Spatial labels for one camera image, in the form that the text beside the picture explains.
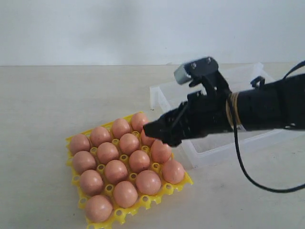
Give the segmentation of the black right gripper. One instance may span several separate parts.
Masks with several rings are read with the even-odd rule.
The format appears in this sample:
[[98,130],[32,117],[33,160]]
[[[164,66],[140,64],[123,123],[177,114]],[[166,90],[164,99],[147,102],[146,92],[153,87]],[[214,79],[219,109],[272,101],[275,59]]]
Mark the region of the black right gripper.
[[146,136],[159,139],[170,147],[179,146],[185,139],[232,132],[226,113],[226,99],[225,94],[214,98],[189,94],[187,101],[145,124],[143,130]]

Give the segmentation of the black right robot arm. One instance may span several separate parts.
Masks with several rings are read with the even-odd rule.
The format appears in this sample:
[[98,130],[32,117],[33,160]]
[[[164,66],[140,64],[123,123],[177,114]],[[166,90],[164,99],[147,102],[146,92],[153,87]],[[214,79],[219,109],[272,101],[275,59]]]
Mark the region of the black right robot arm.
[[219,72],[196,79],[207,93],[187,96],[178,108],[143,126],[146,136],[176,147],[210,134],[305,128],[305,76],[298,74],[233,93]]

